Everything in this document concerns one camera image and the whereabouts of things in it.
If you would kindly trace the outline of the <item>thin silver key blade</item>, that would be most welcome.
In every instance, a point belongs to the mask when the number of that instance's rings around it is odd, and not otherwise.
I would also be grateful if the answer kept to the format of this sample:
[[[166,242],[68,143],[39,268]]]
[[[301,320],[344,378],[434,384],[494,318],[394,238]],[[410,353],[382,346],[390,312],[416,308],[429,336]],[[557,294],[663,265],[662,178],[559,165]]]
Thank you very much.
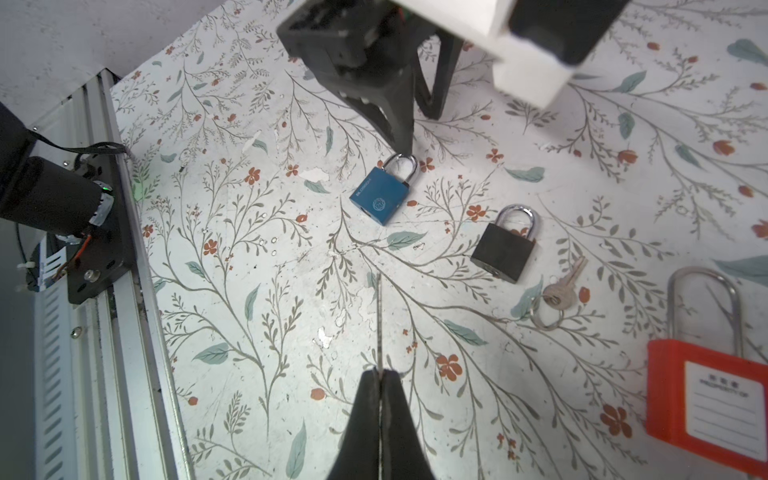
[[[376,371],[379,379],[383,377],[383,299],[382,299],[382,273],[378,272],[375,277],[375,300],[376,300]]]

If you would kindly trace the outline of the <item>blue padlock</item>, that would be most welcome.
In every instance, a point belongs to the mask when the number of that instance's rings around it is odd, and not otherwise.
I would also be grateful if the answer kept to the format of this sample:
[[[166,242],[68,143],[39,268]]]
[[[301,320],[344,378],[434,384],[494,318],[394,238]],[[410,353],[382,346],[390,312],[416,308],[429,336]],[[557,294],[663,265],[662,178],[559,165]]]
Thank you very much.
[[[404,179],[399,179],[388,171],[391,164],[401,161],[408,162],[411,167]],[[413,155],[394,154],[368,173],[349,200],[377,224],[385,226],[408,196],[410,182],[418,167],[418,160]]]

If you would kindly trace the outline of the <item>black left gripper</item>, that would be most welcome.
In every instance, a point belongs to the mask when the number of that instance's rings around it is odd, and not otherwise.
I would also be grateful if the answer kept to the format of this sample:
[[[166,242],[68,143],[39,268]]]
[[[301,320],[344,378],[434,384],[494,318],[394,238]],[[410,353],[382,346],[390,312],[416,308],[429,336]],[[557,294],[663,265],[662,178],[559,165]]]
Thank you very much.
[[[392,1],[307,1],[278,26],[277,35],[288,54],[316,78],[327,77],[326,89],[368,121],[395,153],[410,155],[414,95],[425,117],[440,119],[464,44],[437,30]],[[429,87],[416,55],[436,32],[440,52]]]

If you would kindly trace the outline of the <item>black padlock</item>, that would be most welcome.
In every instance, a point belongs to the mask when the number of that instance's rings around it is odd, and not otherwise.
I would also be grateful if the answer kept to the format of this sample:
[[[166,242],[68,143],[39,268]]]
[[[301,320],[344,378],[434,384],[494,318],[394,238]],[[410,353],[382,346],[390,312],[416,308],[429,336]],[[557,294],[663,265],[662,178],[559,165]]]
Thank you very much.
[[[529,219],[525,235],[515,234],[503,227],[507,214],[522,213]],[[507,205],[500,210],[496,220],[489,224],[477,243],[470,261],[493,277],[516,284],[533,252],[533,238],[538,214],[521,204]]]

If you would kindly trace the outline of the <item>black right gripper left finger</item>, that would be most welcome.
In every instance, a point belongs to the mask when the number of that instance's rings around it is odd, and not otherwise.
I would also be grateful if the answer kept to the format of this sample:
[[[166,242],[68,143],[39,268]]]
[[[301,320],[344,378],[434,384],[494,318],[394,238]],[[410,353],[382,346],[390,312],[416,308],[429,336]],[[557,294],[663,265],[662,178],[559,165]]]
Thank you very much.
[[[377,370],[360,378],[344,439],[328,480],[379,478],[380,377]]]

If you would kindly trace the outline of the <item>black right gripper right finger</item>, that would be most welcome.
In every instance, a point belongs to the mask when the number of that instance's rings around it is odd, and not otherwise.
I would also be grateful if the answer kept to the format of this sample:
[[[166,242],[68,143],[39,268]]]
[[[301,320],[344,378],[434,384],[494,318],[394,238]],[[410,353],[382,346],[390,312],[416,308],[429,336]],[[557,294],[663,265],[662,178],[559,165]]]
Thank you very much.
[[[399,374],[384,370],[381,387],[382,479],[433,480]]]

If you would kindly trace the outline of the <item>red padlock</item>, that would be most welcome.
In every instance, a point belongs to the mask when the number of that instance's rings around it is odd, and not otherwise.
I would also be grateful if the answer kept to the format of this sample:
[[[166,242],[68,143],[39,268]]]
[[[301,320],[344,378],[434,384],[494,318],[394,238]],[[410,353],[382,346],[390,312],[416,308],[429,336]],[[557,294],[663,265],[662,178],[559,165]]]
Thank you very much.
[[[734,352],[677,338],[676,286],[704,275],[729,296]],[[647,343],[648,435],[761,479],[767,477],[767,366],[744,357],[741,301],[723,275],[703,267],[675,271],[667,283],[667,337]]]

